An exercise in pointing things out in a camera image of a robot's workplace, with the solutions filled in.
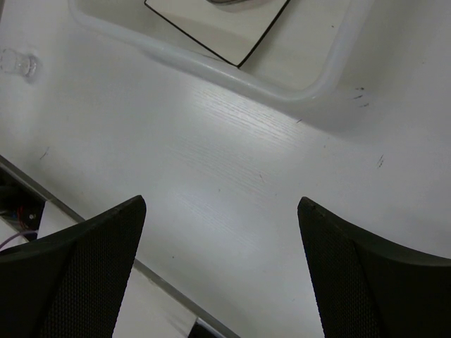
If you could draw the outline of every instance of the black mark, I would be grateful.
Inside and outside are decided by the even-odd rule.
[[[378,166],[378,168],[380,168],[383,165],[383,155],[381,156],[376,165]]]
[[[48,146],[47,149],[45,149],[45,153],[39,157],[39,160],[42,160],[45,156],[47,156],[47,154],[49,153],[50,147]]]

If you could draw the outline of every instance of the purple cable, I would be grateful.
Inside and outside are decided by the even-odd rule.
[[[15,239],[16,237],[19,236],[25,236],[26,234],[35,234],[35,231],[32,230],[28,230],[28,231],[22,231],[22,232],[18,232],[17,234],[14,234],[13,236],[9,237],[6,241],[4,241],[3,243],[0,244],[0,250],[1,248],[3,248],[5,245],[7,245],[7,243],[11,242],[13,239]]]

